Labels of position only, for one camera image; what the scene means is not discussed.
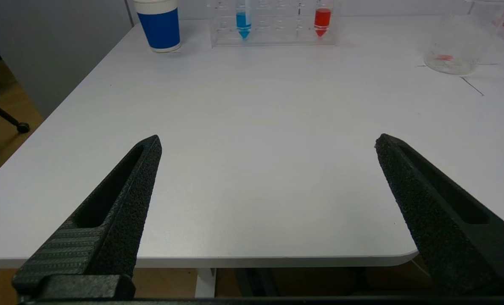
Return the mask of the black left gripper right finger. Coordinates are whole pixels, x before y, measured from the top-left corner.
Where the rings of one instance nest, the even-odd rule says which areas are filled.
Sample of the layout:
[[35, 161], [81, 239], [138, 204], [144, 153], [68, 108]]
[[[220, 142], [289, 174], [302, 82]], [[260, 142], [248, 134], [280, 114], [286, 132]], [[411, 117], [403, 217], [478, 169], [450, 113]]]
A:
[[401, 139], [382, 134], [375, 149], [436, 288], [504, 295], [504, 220]]

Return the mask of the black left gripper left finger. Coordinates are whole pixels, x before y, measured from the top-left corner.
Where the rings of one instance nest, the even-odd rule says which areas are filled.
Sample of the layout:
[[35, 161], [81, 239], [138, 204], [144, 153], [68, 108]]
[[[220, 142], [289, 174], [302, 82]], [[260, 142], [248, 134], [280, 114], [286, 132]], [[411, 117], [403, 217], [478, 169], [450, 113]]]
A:
[[139, 141], [13, 276], [19, 302], [133, 299], [162, 145]]

